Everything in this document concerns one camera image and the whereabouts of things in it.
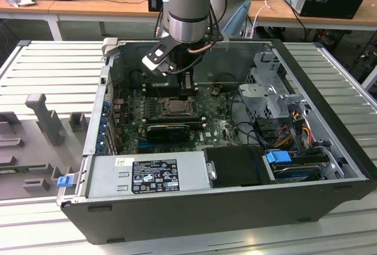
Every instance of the warning label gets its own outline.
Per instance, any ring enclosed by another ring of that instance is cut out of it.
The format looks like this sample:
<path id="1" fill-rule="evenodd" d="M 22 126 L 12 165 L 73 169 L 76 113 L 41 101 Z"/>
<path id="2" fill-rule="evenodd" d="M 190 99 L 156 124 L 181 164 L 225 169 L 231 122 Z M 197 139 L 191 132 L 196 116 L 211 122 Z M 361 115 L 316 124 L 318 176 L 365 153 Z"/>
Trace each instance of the warning label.
<path id="1" fill-rule="evenodd" d="M 177 160 L 133 162 L 134 194 L 179 191 Z"/>

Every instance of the blue tab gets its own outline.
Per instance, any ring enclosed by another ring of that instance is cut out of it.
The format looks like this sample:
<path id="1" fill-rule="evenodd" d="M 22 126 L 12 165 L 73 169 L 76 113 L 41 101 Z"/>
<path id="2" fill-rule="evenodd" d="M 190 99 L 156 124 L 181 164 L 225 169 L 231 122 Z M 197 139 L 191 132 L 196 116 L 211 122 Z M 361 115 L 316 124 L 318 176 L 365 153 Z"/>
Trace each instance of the blue tab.
<path id="1" fill-rule="evenodd" d="M 106 102 L 106 101 L 104 102 L 103 110 L 104 111 L 110 110 L 110 103 L 109 102 Z"/>
<path id="2" fill-rule="evenodd" d="M 288 151 L 270 151 L 266 155 L 268 162 L 271 163 L 291 163 L 292 159 Z"/>
<path id="3" fill-rule="evenodd" d="M 73 175 L 65 175 L 58 178 L 58 187 L 73 187 Z"/>

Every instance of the metal slat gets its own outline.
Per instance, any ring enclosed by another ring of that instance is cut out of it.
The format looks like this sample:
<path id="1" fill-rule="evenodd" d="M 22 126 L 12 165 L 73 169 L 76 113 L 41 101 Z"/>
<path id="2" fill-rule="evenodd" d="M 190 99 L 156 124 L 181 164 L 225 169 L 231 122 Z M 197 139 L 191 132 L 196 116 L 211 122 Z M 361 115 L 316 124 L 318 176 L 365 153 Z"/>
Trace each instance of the metal slat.
<path id="1" fill-rule="evenodd" d="M 313 84 L 318 89 L 331 89 L 331 88 L 350 88 L 351 85 L 343 79 L 338 81 L 313 81 Z"/>
<path id="2" fill-rule="evenodd" d="M 328 62 L 324 56 L 293 56 L 295 60 L 300 62 Z"/>
<path id="3" fill-rule="evenodd" d="M 377 147 L 377 135 L 356 136 L 355 139 L 362 147 Z"/>
<path id="4" fill-rule="evenodd" d="M 1 105 L 17 105 L 25 104 L 28 95 L 2 95 L 0 96 Z M 93 102 L 95 94 L 47 94 L 46 104 L 56 103 L 78 103 L 78 102 Z"/>
<path id="5" fill-rule="evenodd" d="M 102 56 L 102 50 L 25 50 L 24 56 Z"/>
<path id="6" fill-rule="evenodd" d="M 83 112 L 85 117 L 86 118 L 90 118 L 92 116 L 92 112 L 91 111 L 88 111 L 88 112 Z M 59 118 L 70 118 L 71 114 L 59 114 L 58 113 L 58 117 Z M 36 115 L 17 115 L 17 118 L 20 120 L 20 121 L 25 121 L 25 120 L 37 120 L 37 116 Z"/>
<path id="7" fill-rule="evenodd" d="M 316 68 L 302 68 L 306 74 L 338 74 L 339 71 L 334 69 L 334 68 L 321 68 L 321 67 L 316 67 Z"/>
<path id="8" fill-rule="evenodd" d="M 299 62 L 299 65 L 302 68 L 317 68 L 317 67 L 328 67 L 333 68 L 332 65 L 330 65 L 329 62 Z"/>
<path id="9" fill-rule="evenodd" d="M 103 62 L 49 62 L 49 63 L 33 63 L 25 62 L 12 66 L 13 70 L 28 70 L 28 69 L 101 69 L 104 66 Z"/>
<path id="10" fill-rule="evenodd" d="M 377 124 L 346 125 L 349 132 L 354 135 L 376 135 Z"/>
<path id="11" fill-rule="evenodd" d="M 58 114 L 71 114 L 72 112 L 91 112 L 93 102 L 79 104 L 47 104 L 49 111 L 55 110 Z M 16 115 L 34 114 L 33 110 L 25 105 L 0 105 L 0 112 L 14 112 Z"/>
<path id="12" fill-rule="evenodd" d="M 315 81 L 343 81 L 344 77 L 339 74 L 308 74 L 310 80 L 314 83 Z M 293 82 L 291 77 L 286 76 L 289 82 Z"/>
<path id="13" fill-rule="evenodd" d="M 8 71 L 7 78 L 12 77 L 99 77 L 100 69 L 53 69 L 53 70 L 32 70 L 32 71 Z"/>
<path id="14" fill-rule="evenodd" d="M 289 51 L 294 51 L 294 50 L 315 50 L 315 51 L 317 51 L 317 47 L 315 47 L 313 45 L 287 45 L 287 43 L 284 43 L 284 44 Z"/>
<path id="15" fill-rule="evenodd" d="M 27 50 L 101 50 L 102 44 L 31 44 Z"/>
<path id="16" fill-rule="evenodd" d="M 345 125 L 351 124 L 377 124 L 377 114 L 368 115 L 341 115 L 340 120 Z"/>
<path id="17" fill-rule="evenodd" d="M 333 105 L 331 108 L 337 115 L 374 114 L 376 111 L 369 105 Z"/>
<path id="18" fill-rule="evenodd" d="M 362 147 L 371 160 L 377 160 L 377 147 Z"/>
<path id="19" fill-rule="evenodd" d="M 319 92 L 324 96 L 357 96 L 359 93 L 353 88 L 318 88 Z"/>
<path id="20" fill-rule="evenodd" d="M 362 105 L 366 104 L 366 101 L 361 96 L 335 96 L 325 97 L 329 105 Z"/>
<path id="21" fill-rule="evenodd" d="M 48 86 L 7 86 L 0 87 L 0 95 L 19 95 L 30 93 L 76 94 L 96 93 L 97 84 L 93 85 L 48 85 Z"/>
<path id="22" fill-rule="evenodd" d="M 2 85 L 74 85 L 74 84 L 98 84 L 98 77 L 54 77 L 54 78 L 6 78 Z"/>
<path id="23" fill-rule="evenodd" d="M 18 62 L 105 62 L 99 56 L 87 57 L 20 57 Z"/>
<path id="24" fill-rule="evenodd" d="M 102 41 L 31 41 L 31 45 L 33 44 L 67 44 L 72 45 L 73 44 L 101 44 Z"/>

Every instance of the table leg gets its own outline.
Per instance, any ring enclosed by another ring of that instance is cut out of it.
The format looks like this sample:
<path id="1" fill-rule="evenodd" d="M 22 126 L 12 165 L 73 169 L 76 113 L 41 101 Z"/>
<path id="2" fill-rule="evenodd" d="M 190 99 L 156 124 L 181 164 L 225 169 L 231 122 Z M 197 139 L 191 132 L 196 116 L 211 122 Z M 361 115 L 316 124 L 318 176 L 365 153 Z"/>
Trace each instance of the table leg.
<path id="1" fill-rule="evenodd" d="M 101 31 L 101 35 L 102 36 L 106 36 L 107 33 L 106 33 L 106 27 L 105 27 L 105 22 L 103 21 L 100 21 L 100 31 Z"/>
<path id="2" fill-rule="evenodd" d="M 49 30 L 51 31 L 54 41 L 62 41 L 63 38 L 59 29 L 59 19 L 56 15 L 48 15 L 45 19 L 48 23 Z"/>
<path id="3" fill-rule="evenodd" d="M 348 69 L 348 72 L 350 73 L 352 71 L 352 69 L 354 68 L 354 66 L 358 63 L 360 57 L 364 54 L 364 52 L 366 51 L 366 49 L 368 48 L 369 44 L 372 43 L 374 37 L 376 36 L 377 34 L 377 30 L 373 33 L 372 37 L 370 38 L 370 40 L 368 41 L 368 43 L 365 45 L 365 47 L 363 48 L 363 50 L 361 50 L 360 54 L 356 57 L 356 59 L 353 61 L 352 65 L 350 66 L 350 68 Z"/>
<path id="4" fill-rule="evenodd" d="M 371 72 L 371 74 L 368 75 L 368 77 L 364 80 L 361 86 L 363 86 L 363 88 L 368 91 L 376 81 L 377 81 L 377 67 L 375 67 L 375 69 Z"/>

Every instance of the workbench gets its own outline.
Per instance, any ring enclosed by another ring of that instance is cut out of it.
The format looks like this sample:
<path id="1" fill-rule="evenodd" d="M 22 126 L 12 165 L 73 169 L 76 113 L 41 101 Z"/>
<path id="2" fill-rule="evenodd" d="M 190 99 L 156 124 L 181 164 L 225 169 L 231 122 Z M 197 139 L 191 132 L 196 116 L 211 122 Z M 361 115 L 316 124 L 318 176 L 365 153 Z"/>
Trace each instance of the workbench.
<path id="1" fill-rule="evenodd" d="M 360 142 L 365 152 L 377 165 L 377 135 L 373 109 L 376 102 L 360 85 L 340 66 L 324 48 L 313 44 L 287 43 L 287 49 L 301 65 L 305 73 L 313 80 L 329 105 L 339 114 L 350 132 Z M 34 85 L 54 87 L 60 84 L 58 76 L 66 76 L 64 71 L 80 66 L 81 80 L 88 87 L 98 83 L 98 67 L 105 65 L 98 56 L 101 42 L 48 42 L 32 41 L 28 47 L 17 47 L 1 68 L 1 85 L 12 73 L 22 71 L 50 70 L 45 76 L 51 80 L 42 84 L 41 79 Z M 299 91 L 293 80 L 287 80 L 295 91 Z M 72 87 L 74 81 L 67 81 Z M 90 93 L 91 90 L 63 88 L 73 93 Z M 1 95 L 6 100 L 7 94 Z M 92 98 L 86 97 L 86 104 L 92 105 Z M 51 109 L 56 109 L 62 101 L 52 102 Z M 66 109 L 60 108 L 58 115 L 63 117 Z M 23 114 L 26 107 L 18 107 L 16 113 Z M 84 111 L 90 116 L 91 109 Z M 174 225 L 174 219 L 166 217 L 166 225 Z M 0 201 L 0 251 L 5 254 L 375 254 L 377 245 L 377 193 L 370 193 L 358 201 L 349 201 L 335 208 L 318 222 L 290 224 L 284 226 L 262 227 L 237 230 L 224 233 L 201 234 L 158 240 L 133 241 L 128 243 L 95 246 L 67 219 L 56 204 L 56 197 L 25 198 Z"/>
<path id="2" fill-rule="evenodd" d="M 119 4 L 105 0 L 52 1 L 37 0 L 34 6 L 14 8 L 0 1 L 0 18 L 39 19 L 48 22 L 54 40 L 62 40 L 60 21 L 96 21 L 100 23 L 101 34 L 105 34 L 104 22 L 155 22 L 158 13 L 148 11 L 145 0 L 110 0 L 136 2 L 140 4 Z M 284 0 L 270 1 L 272 9 L 259 14 L 258 26 L 301 28 L 292 10 Z M 249 15 L 253 19 L 263 1 L 253 1 Z M 354 19 L 301 18 L 306 28 L 370 30 L 377 29 L 377 0 L 364 0 Z"/>

